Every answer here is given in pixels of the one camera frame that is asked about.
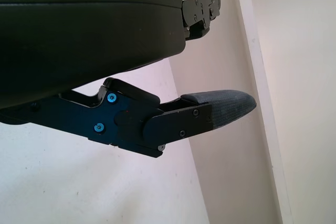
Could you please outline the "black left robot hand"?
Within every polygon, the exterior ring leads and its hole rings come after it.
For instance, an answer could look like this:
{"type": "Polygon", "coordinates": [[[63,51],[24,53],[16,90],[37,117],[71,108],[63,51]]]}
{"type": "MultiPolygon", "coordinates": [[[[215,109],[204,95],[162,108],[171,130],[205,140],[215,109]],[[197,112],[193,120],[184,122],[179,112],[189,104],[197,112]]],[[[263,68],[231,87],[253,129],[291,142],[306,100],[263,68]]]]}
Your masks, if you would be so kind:
{"type": "Polygon", "coordinates": [[[113,77],[180,54],[221,0],[1,0],[1,122],[34,123],[157,158],[256,107],[236,90],[161,103],[113,77]]]}

